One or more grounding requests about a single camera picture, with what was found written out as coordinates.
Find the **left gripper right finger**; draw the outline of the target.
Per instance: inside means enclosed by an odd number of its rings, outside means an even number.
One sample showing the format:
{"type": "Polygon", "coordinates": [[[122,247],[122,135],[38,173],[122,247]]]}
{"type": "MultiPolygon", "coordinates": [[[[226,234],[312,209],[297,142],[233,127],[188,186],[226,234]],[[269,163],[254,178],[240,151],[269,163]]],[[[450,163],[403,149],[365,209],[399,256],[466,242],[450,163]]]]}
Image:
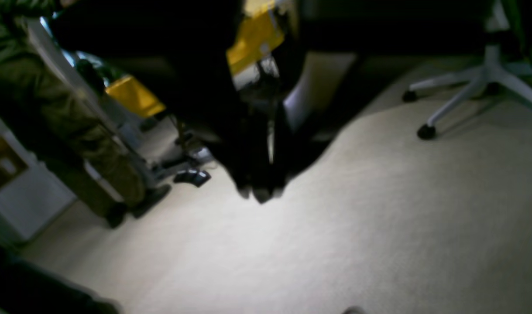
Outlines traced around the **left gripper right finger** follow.
{"type": "Polygon", "coordinates": [[[296,0],[290,11],[305,52],[298,82],[277,104],[272,194],[313,165],[379,93],[364,78],[361,101],[342,96],[361,66],[386,56],[451,55],[483,40],[491,0],[296,0]]]}

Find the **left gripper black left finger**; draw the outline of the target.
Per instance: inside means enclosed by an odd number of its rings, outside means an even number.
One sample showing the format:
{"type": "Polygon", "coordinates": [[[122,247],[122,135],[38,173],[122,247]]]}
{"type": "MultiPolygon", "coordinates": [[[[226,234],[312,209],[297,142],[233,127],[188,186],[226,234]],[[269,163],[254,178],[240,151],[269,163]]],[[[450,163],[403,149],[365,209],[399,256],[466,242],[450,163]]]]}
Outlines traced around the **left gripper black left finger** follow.
{"type": "Polygon", "coordinates": [[[49,28],[68,51],[86,52],[134,76],[194,132],[243,198],[271,199],[266,120],[234,87],[227,50],[243,0],[80,0],[49,28]]]}

